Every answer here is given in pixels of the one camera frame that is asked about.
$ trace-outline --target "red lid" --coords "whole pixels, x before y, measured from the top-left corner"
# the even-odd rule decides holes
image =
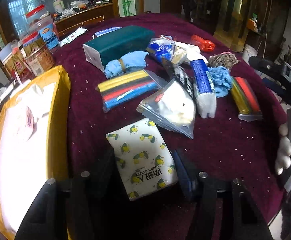
[[[26,37],[24,37],[24,38],[22,39],[22,44],[25,44],[25,43],[27,43],[28,41],[31,41],[33,38],[35,38],[35,37],[38,36],[38,35],[39,35],[39,33],[37,33],[37,32],[34,32],[34,33],[29,34],[28,36],[26,36]]]
[[[41,11],[42,9],[44,9],[44,5],[39,5],[37,8],[34,8],[32,11],[28,12],[26,14],[26,17],[29,18],[29,17],[33,16],[35,13]]]

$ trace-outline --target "lemon print package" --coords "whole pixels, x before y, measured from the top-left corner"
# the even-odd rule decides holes
[[[130,200],[177,182],[172,156],[154,122],[148,118],[106,135]]]

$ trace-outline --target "screw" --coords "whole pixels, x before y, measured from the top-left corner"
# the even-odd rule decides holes
[[[207,177],[207,173],[204,172],[204,171],[201,171],[201,172],[199,173],[199,176],[200,176],[201,178],[205,179],[205,178]]]
[[[241,182],[240,182],[240,180],[239,180],[238,178],[235,178],[235,179],[233,180],[233,182],[234,182],[235,184],[237,184],[237,185],[240,185],[240,184],[241,184]]]
[[[81,177],[82,177],[82,178],[86,178],[86,177],[88,177],[88,176],[90,176],[90,172],[88,172],[88,171],[83,171],[83,172],[81,172]]]
[[[56,182],[56,180],[55,180],[54,178],[50,178],[50,179],[47,180],[47,183],[48,183],[49,185],[52,185],[52,184],[55,183],[55,182]]]

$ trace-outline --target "blue crumpled cloth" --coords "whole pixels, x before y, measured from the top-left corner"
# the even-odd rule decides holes
[[[126,73],[137,71],[140,69],[144,69],[146,67],[145,57],[149,53],[146,51],[134,51],[129,52],[121,57],[124,66],[126,68]],[[122,75],[124,72],[122,71],[121,64],[119,60],[111,60],[106,65],[105,75],[107,78],[112,78],[118,75]]]
[[[215,88],[217,98],[225,97],[232,88],[232,79],[225,67],[208,68]]]

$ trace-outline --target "brown band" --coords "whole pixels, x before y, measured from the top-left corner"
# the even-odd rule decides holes
[[[122,71],[125,72],[125,65],[124,65],[124,61],[122,59],[118,59],[122,68]]]

